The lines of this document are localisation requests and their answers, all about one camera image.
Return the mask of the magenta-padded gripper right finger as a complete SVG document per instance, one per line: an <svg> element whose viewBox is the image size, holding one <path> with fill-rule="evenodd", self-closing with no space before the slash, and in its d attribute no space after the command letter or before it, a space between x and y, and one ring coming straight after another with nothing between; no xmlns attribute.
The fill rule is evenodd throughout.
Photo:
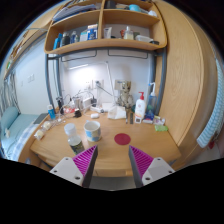
<svg viewBox="0 0 224 224"><path fill-rule="evenodd" d="M129 159L137 188L148 185L175 172L161 157L153 158L134 146L129 146Z"/></svg>

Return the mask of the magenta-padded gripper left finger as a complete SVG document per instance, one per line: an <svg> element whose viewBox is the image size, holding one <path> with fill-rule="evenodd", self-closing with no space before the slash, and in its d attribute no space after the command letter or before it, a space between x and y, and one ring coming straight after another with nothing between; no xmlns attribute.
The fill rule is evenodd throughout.
<svg viewBox="0 0 224 224"><path fill-rule="evenodd" d="M88 188L91 183L98 147L94 145L75 157L64 157L51 173L76 185Z"/></svg>

